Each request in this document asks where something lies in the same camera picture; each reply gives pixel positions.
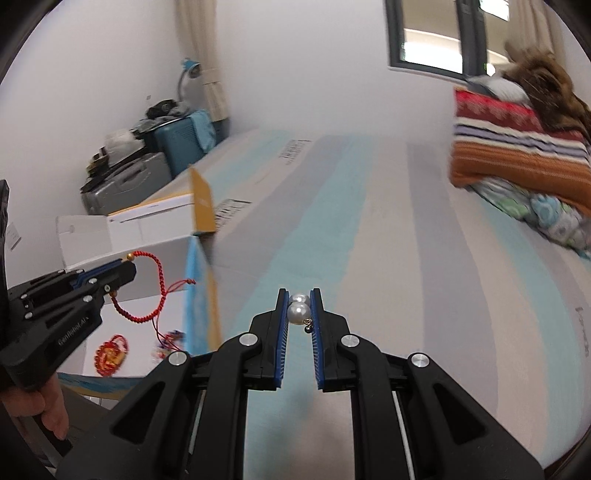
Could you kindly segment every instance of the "clothes pile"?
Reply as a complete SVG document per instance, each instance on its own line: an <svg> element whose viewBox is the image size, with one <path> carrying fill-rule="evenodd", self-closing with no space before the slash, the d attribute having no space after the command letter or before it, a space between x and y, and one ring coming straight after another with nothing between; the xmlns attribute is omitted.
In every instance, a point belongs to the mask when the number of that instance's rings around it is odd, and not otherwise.
<svg viewBox="0 0 591 480"><path fill-rule="evenodd" d="M450 180L591 259L591 111L549 53L456 91Z"/></svg>
<svg viewBox="0 0 591 480"><path fill-rule="evenodd" d="M146 118L137 122L132 131L138 138L143 138L145 134L156 128L185 117L191 119L201 149L205 153L211 151L217 144L217 138L209 113L204 109L195 111L185 102L176 102L172 99L158 102L148 108Z"/></svg>

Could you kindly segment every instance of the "beige curtain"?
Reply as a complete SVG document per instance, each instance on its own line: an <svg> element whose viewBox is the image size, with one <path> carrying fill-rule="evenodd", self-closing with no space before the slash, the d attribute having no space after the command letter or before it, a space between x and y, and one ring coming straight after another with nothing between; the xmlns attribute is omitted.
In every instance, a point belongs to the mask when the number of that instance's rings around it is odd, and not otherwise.
<svg viewBox="0 0 591 480"><path fill-rule="evenodd" d="M192 59L201 64L207 109L213 121L228 117L217 61L216 2L217 0L177 0L181 38L190 49Z"/></svg>
<svg viewBox="0 0 591 480"><path fill-rule="evenodd" d="M521 52L537 47L554 52L547 10L543 0L509 0L509 32L505 49L518 61Z"/></svg>

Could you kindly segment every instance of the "white pearl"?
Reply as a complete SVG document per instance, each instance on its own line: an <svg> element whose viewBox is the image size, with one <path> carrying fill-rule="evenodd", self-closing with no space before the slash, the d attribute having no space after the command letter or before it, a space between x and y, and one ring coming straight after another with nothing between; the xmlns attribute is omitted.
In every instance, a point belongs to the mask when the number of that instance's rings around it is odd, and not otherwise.
<svg viewBox="0 0 591 480"><path fill-rule="evenodd" d="M287 319L294 325L303 325L312 317L312 310L301 301L295 301L287 307Z"/></svg>
<svg viewBox="0 0 591 480"><path fill-rule="evenodd" d="M305 303L306 305L310 305L310 297L303 293L294 293L290 297L290 304L294 303L295 301L299 301L300 303Z"/></svg>

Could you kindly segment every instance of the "mattress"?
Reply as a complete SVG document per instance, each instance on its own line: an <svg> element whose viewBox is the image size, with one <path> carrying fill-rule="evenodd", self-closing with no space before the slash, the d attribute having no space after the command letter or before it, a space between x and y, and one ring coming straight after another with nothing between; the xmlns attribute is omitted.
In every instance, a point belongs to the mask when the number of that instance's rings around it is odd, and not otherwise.
<svg viewBox="0 0 591 480"><path fill-rule="evenodd" d="M591 262L454 188L448 160L447 145L358 135L218 146L197 167L218 205L207 250L223 334L281 287L318 287L383 352L430 355L548 466L591 422ZM302 327L282 389L249 395L244 474L354 477L349 395L317 391Z"/></svg>

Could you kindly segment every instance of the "red braided cord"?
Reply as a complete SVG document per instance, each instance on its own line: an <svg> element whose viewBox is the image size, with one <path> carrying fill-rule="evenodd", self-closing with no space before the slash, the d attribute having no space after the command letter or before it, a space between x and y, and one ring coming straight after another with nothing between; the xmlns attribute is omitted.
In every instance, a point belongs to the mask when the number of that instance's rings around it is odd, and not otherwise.
<svg viewBox="0 0 591 480"><path fill-rule="evenodd" d="M172 293L174 291L179 290L185 283L191 283L194 284L194 281L189 281L187 282L186 280L178 280L176 282L174 282L171 286L168 287L167 293ZM160 330L158 330L158 321L160 320L160 314L156 315L156 321L154 321L154 319L152 319L152 327L154 327L154 331L156 332L156 338L158 339L158 342L160 343L160 346L162 348L167 348L166 345L164 344L164 341L166 340L166 337L164 335L162 335L162 333L160 333ZM173 350L177 350L180 351L180 348L177 347L174 342L169 342L172 347Z"/></svg>
<svg viewBox="0 0 591 480"><path fill-rule="evenodd" d="M156 255L154 255L154 254L151 254L150 252L144 252L141 250L136 250L135 252L133 252L133 255L136 257L150 257L152 260L154 260L156 262L156 266L158 267L158 282L160 283L160 302L158 302L158 306L156 307L156 309L152 313L150 313L149 315L146 315L144 317L136 317L136 316L130 314L129 312L127 312L126 310L121 308L121 306L119 305L119 302L117 302L117 298L115 296L111 297L113 299L113 306L115 307L115 310L117 310L117 312L119 312L119 314L123 315L125 318L127 318L128 320L131 320L134 323L145 323L145 322L149 322L150 320L156 318L157 316L160 315L160 312L162 312L162 309L164 307L164 302L166 301L166 297L169 293L177 290L185 283L191 284L191 285L195 285L197 283L192 278L185 278L184 280L179 280L179 281L174 282L171 285L171 288L169 288L167 290L166 287L164 286L164 272L162 270L162 263L160 263L160 260L158 260L158 257L156 257Z"/></svg>

